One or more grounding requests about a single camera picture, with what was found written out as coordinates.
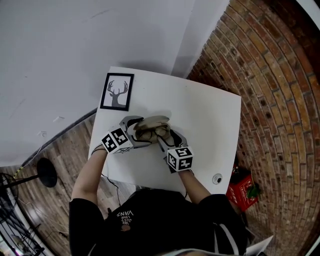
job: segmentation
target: black t-shirt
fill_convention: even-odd
[[[144,189],[134,193],[106,220],[92,202],[70,202],[69,234],[73,256],[148,255],[178,249],[234,254],[223,224],[239,254],[247,245],[245,226],[224,194],[214,194],[199,204],[179,193]]]

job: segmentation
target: wall outlet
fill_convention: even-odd
[[[41,136],[41,137],[46,137],[47,136],[47,132],[45,130],[41,130],[37,133],[38,136]]]

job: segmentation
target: white wall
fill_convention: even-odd
[[[193,60],[181,61],[181,45],[199,57],[220,17],[192,12],[208,2],[0,0],[0,166],[21,164],[96,108],[110,66],[182,74]],[[193,31],[197,16],[203,33]]]
[[[197,0],[186,27],[171,75],[186,78],[199,58],[230,0]]]
[[[314,0],[296,0],[320,29],[320,9]]]

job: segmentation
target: framed picture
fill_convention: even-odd
[[[129,111],[134,74],[108,73],[100,109]]]

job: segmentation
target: black picture frame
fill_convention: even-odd
[[[130,77],[130,83],[128,85],[128,91],[127,91],[128,95],[127,95],[127,98],[126,98],[125,107],[104,105],[105,98],[106,98],[106,93],[107,93],[107,89],[108,89],[109,78],[112,77],[112,76]],[[100,102],[100,109],[129,111],[131,90],[132,90],[132,86],[133,86],[133,82],[134,82],[134,76],[135,76],[134,74],[127,74],[127,73],[108,73],[106,75],[106,79],[105,79],[105,83],[104,83],[104,87],[103,87],[102,98],[101,98],[101,102]]]

